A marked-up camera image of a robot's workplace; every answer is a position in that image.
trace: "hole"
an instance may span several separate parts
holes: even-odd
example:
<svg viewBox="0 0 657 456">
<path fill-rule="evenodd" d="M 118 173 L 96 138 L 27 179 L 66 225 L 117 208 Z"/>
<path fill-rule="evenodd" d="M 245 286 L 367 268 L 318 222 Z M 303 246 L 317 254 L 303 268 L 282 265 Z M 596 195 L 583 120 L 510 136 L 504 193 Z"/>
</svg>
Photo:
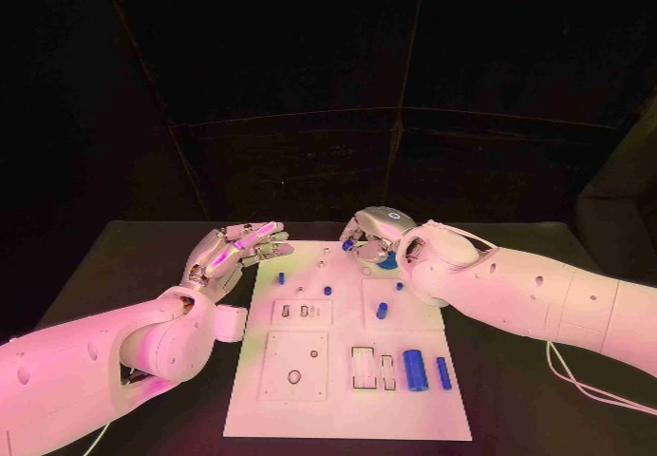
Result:
<svg viewBox="0 0 657 456">
<path fill-rule="evenodd" d="M 89 352 L 89 357 L 96 361 L 98 360 L 98 347 L 94 342 L 86 344 L 86 351 Z"/>
<path fill-rule="evenodd" d="M 301 372 L 298 370 L 291 370 L 290 374 L 287 375 L 287 380 L 292 385 L 295 385 L 301 380 Z"/>
<path fill-rule="evenodd" d="M 30 381 L 30 372 L 24 368 L 17 370 L 17 381 L 23 385 L 27 385 L 27 382 Z"/>
</svg>

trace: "white robotic arm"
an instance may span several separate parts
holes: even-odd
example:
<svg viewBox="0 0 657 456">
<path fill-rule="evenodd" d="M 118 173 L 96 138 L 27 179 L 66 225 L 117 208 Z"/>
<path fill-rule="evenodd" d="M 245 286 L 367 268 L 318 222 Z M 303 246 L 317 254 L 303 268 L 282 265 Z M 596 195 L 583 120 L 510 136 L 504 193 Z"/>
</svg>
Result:
<svg viewBox="0 0 657 456">
<path fill-rule="evenodd" d="M 241 269 L 292 252 L 284 225 L 212 230 L 180 285 L 153 301 L 0 346 L 0 456 L 43 454 L 133 411 L 202 370 L 215 339 L 241 340 L 246 309 L 215 306 Z M 131 368 L 122 377 L 122 365 Z"/>
<path fill-rule="evenodd" d="M 369 242 L 356 246 L 363 233 Z M 475 238 L 432 220 L 418 227 L 398 210 L 370 207 L 341 240 L 369 261 L 396 253 L 402 277 L 429 305 L 449 303 L 496 328 L 589 349 L 657 376 L 657 289 L 480 239 L 491 247 L 483 252 L 462 235 Z"/>
</svg>

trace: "black tablecloth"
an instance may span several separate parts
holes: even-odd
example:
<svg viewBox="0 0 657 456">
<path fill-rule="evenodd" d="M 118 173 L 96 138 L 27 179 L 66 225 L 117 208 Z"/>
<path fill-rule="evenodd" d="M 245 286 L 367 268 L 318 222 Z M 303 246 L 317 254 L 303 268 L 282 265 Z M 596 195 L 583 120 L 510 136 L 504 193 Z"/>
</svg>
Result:
<svg viewBox="0 0 657 456">
<path fill-rule="evenodd" d="M 156 298 L 179 283 L 200 238 L 225 225 L 112 221 L 48 309 L 40 328 Z M 504 247 L 596 271 L 559 223 L 454 226 Z M 294 239 L 337 239 L 341 230 L 343 225 L 333 222 L 287 223 Z M 249 305 L 255 277 L 256 268 L 249 268 L 222 302 Z M 543 342 L 501 332 L 454 308 L 444 310 L 444 318 L 473 442 L 223 438 L 241 344 L 216 342 L 200 374 L 112 423 L 92 454 L 657 454 L 657 417 L 588 399 L 549 371 Z M 581 349 L 565 347 L 560 352 L 582 382 L 657 406 L 654 377 Z M 53 454 L 81 455 L 95 435 Z"/>
</svg>

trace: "dark background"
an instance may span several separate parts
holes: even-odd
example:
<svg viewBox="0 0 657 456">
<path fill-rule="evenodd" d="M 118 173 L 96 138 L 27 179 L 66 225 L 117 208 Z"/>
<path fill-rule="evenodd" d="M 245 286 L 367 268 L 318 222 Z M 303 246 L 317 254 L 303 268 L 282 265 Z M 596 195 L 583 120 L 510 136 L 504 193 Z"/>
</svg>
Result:
<svg viewBox="0 0 657 456">
<path fill-rule="evenodd" d="M 14 4 L 0 338 L 111 219 L 346 221 L 383 203 L 572 224 L 651 98 L 656 29 L 632 2 Z"/>
</svg>

